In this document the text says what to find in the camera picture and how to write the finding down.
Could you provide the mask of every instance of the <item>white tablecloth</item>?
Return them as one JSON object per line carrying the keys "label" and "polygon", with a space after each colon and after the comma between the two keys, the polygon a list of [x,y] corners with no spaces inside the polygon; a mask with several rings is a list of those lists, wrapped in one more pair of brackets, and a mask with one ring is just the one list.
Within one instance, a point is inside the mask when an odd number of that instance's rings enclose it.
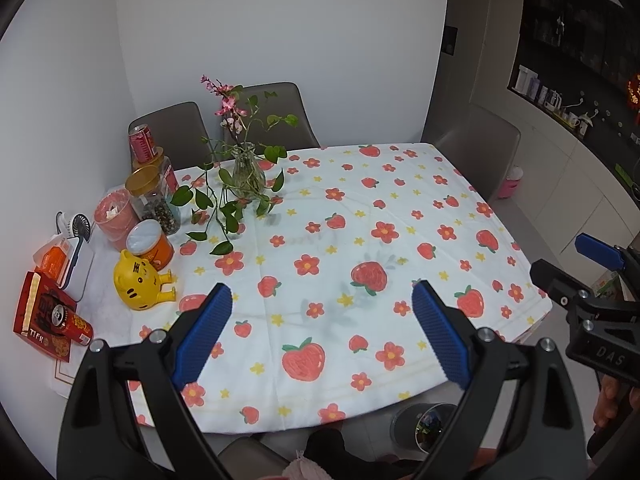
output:
{"label": "white tablecloth", "polygon": [[[289,155],[266,171],[274,178],[285,170],[282,202],[261,219],[249,206],[232,254],[209,254],[223,238],[215,222],[207,242],[189,241],[185,232],[202,227],[188,221],[170,237],[179,302],[148,312],[125,307],[108,268],[115,250],[99,253],[90,275],[95,294],[80,313],[112,345],[168,328],[217,282],[231,288],[232,318],[198,382],[183,392],[203,431],[314,426],[445,381],[411,311],[415,280],[429,280],[446,304],[507,340],[551,309],[511,235],[430,144]],[[186,183],[200,174],[195,168],[177,177]],[[76,349],[59,366],[63,375],[73,376],[81,355]],[[131,388],[139,420],[152,424],[142,388]]]}

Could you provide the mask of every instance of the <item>gray chair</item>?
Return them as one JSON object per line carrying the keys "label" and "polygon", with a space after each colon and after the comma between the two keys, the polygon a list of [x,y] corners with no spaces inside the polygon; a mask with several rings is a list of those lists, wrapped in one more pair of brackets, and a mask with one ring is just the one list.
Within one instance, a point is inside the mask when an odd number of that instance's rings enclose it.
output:
{"label": "gray chair", "polygon": [[487,201],[496,198],[507,177],[520,143],[520,131],[494,113],[475,104],[468,106],[466,117],[457,126],[433,142]]}
{"label": "gray chair", "polygon": [[[265,99],[265,92],[276,92],[277,97]],[[247,141],[256,145],[256,153],[261,154],[264,149],[260,143],[267,145],[284,146],[287,150],[303,150],[305,148],[319,148],[318,140],[311,130],[309,119],[306,117],[305,107],[302,104],[300,90],[295,83],[269,83],[265,85],[247,86],[242,90],[239,106],[248,109],[247,99],[258,96],[260,110],[256,115],[263,121],[264,127],[255,121],[249,129]],[[284,117],[293,114],[298,117],[298,126],[293,128],[288,124],[280,122],[270,131],[266,131],[266,119],[268,115],[278,115]],[[225,130],[225,140],[232,144],[228,132]]]}
{"label": "gray chair", "polygon": [[281,476],[289,462],[258,440],[242,436],[225,447],[218,459],[234,480]]}
{"label": "gray chair", "polygon": [[137,118],[129,131],[140,124],[148,124],[156,145],[164,148],[174,170],[202,164],[209,147],[201,137],[207,136],[200,109],[194,102],[180,103]]}

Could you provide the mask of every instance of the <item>glass vase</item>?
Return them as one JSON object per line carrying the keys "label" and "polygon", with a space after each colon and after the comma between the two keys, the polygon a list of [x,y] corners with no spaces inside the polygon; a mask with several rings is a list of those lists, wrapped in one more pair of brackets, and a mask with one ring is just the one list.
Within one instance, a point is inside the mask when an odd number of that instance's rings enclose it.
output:
{"label": "glass vase", "polygon": [[231,153],[236,160],[231,175],[235,187],[234,194],[246,200],[260,196],[264,192],[266,179],[264,171],[258,166],[254,145],[246,142],[242,146],[236,146]]}

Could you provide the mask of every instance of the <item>yellow figurine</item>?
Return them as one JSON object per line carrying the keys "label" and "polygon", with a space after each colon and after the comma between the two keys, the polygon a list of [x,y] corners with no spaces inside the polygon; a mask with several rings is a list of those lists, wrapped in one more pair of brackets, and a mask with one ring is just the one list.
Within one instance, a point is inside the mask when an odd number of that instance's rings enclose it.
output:
{"label": "yellow figurine", "polygon": [[120,253],[120,260],[113,268],[113,285],[120,299],[133,310],[145,310],[156,303],[175,301],[174,286],[169,292],[160,292],[163,283],[174,281],[170,270],[158,274],[148,261],[126,249]]}

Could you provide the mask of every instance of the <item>can top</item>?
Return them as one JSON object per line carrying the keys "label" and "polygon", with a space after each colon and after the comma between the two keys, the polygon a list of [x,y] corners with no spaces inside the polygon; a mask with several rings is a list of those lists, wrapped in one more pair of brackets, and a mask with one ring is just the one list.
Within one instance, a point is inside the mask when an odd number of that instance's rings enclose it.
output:
{"label": "can top", "polygon": [[51,311],[51,323],[53,326],[60,326],[65,320],[65,306],[56,305]]}
{"label": "can top", "polygon": [[130,129],[129,135],[130,136],[135,135],[136,133],[139,133],[139,132],[142,132],[142,131],[146,130],[148,127],[149,127],[148,124],[139,124],[138,126]]}
{"label": "can top", "polygon": [[138,162],[138,160],[134,157],[133,161],[131,162],[133,169],[138,170],[139,168],[144,168],[145,166],[155,166],[159,171],[160,165],[164,160],[164,148],[162,146],[156,146],[156,152],[157,153],[154,158],[148,160],[147,162]]}
{"label": "can top", "polygon": [[155,166],[143,166],[134,171],[124,183],[124,187],[133,195],[140,196],[148,193],[160,184],[160,174]]}
{"label": "can top", "polygon": [[140,256],[149,252],[162,236],[162,226],[158,220],[143,220],[127,235],[127,249]]}

